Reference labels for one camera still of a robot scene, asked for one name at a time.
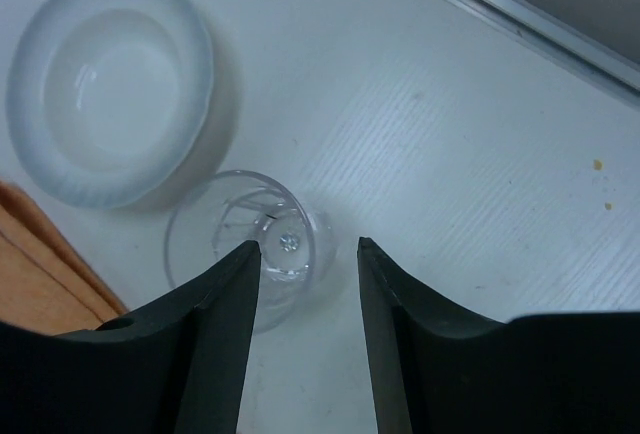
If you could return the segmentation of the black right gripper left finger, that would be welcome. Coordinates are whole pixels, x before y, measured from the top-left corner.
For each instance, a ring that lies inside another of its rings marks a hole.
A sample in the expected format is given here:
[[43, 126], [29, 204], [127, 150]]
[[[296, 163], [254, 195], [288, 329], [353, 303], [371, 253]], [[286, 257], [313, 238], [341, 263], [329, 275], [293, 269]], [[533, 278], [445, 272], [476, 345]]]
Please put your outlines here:
[[5, 433], [232, 433], [261, 253], [247, 241], [198, 277], [94, 330], [1, 327]]

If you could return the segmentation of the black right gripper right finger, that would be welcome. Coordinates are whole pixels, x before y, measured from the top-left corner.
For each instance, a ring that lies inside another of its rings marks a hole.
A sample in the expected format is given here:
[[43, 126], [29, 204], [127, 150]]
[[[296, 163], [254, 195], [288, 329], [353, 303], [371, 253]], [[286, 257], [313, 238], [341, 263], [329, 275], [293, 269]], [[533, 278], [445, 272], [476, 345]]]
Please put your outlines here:
[[382, 433], [635, 433], [639, 316], [500, 323], [358, 244], [362, 318]]

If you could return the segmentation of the orange cloth placemat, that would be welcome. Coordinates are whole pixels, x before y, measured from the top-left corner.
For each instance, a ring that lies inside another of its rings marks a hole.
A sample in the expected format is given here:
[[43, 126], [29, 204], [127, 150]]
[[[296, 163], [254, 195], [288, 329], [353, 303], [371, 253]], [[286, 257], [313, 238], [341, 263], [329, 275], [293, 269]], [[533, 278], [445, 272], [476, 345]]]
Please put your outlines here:
[[17, 185], [1, 183], [1, 320], [45, 335], [94, 330], [128, 312]]

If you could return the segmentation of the clear drinking glass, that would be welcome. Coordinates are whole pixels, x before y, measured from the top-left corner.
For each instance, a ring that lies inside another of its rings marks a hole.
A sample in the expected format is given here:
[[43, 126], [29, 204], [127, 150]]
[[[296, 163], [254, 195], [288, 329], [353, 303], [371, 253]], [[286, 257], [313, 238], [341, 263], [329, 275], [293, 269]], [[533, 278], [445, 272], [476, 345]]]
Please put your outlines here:
[[192, 280], [241, 243], [261, 252], [254, 331], [281, 324], [329, 273], [337, 241], [328, 214], [257, 172], [221, 172], [171, 214], [164, 238], [170, 287]]

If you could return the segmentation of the white ceramic bowl plate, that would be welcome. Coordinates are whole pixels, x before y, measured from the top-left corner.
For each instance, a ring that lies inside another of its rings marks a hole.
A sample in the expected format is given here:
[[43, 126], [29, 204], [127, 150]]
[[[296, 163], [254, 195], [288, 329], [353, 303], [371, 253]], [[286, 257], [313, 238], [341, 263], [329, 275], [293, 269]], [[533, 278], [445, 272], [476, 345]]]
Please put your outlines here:
[[211, 35], [191, 0], [47, 0], [9, 68], [9, 137], [46, 194], [122, 207], [186, 159], [214, 81]]

